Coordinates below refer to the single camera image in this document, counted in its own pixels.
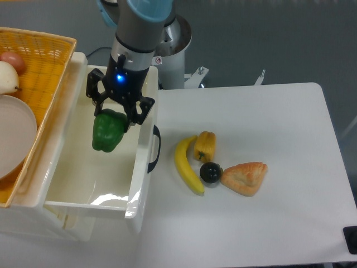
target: wicker basket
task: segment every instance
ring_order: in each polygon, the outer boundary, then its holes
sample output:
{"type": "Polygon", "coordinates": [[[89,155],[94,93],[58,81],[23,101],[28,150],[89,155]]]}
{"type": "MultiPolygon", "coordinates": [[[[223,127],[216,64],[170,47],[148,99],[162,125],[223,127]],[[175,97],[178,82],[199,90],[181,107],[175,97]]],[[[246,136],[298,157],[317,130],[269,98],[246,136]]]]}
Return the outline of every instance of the wicker basket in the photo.
{"type": "Polygon", "coordinates": [[[32,109],[37,122],[36,139],[24,162],[0,180],[0,207],[11,204],[26,175],[75,46],[76,40],[69,37],[0,27],[0,54],[16,52],[26,64],[26,71],[19,76],[22,90],[11,95],[32,109]]]}

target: white table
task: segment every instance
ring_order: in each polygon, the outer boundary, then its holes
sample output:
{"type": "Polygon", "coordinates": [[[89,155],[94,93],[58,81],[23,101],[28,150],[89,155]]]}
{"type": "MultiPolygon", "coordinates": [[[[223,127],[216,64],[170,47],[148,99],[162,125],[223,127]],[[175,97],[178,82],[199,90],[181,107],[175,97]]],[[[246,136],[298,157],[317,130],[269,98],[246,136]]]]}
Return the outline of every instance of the white table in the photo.
{"type": "MultiPolygon", "coordinates": [[[[0,234],[4,267],[238,267],[355,261],[342,228],[356,208],[321,88],[316,84],[160,91],[160,160],[142,232],[97,220],[89,242],[0,234]],[[195,195],[173,163],[177,142],[217,135],[223,168],[262,161],[251,198],[218,184],[195,195]]],[[[197,170],[199,164],[191,160],[197,170]]]]}

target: bin handle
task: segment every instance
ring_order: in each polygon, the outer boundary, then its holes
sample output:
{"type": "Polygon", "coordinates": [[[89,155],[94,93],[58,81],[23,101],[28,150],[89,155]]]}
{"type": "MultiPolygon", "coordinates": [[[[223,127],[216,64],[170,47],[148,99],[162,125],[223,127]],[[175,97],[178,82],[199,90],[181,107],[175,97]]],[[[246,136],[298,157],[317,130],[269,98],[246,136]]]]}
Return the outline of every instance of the bin handle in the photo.
{"type": "Polygon", "coordinates": [[[148,173],[152,172],[152,170],[155,168],[155,166],[158,162],[158,157],[160,156],[160,150],[161,150],[161,135],[160,135],[160,131],[158,130],[158,127],[156,125],[154,125],[153,134],[158,137],[158,151],[157,151],[156,159],[154,161],[152,161],[151,163],[149,163],[149,165],[147,167],[148,173]]]}

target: banana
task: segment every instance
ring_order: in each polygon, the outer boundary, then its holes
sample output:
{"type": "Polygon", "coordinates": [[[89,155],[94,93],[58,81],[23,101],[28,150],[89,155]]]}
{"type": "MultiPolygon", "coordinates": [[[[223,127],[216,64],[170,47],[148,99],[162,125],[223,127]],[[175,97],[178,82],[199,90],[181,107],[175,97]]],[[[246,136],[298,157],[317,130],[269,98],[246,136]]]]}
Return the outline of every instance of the banana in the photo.
{"type": "Polygon", "coordinates": [[[191,190],[198,194],[204,194],[205,188],[196,175],[192,167],[190,166],[189,161],[187,160],[187,149],[190,144],[197,139],[197,135],[188,137],[180,141],[175,150],[175,165],[178,173],[185,181],[185,183],[191,188],[191,190]]]}

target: bread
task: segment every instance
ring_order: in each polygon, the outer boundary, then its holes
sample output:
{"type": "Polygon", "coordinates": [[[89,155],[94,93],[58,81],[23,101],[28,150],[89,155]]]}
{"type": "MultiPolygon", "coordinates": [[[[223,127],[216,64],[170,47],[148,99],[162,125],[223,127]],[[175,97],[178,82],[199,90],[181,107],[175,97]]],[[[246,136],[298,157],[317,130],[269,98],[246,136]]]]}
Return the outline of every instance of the bread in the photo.
{"type": "Polygon", "coordinates": [[[252,197],[260,188],[268,166],[262,162],[249,162],[223,171],[221,183],[238,194],[252,197]]]}

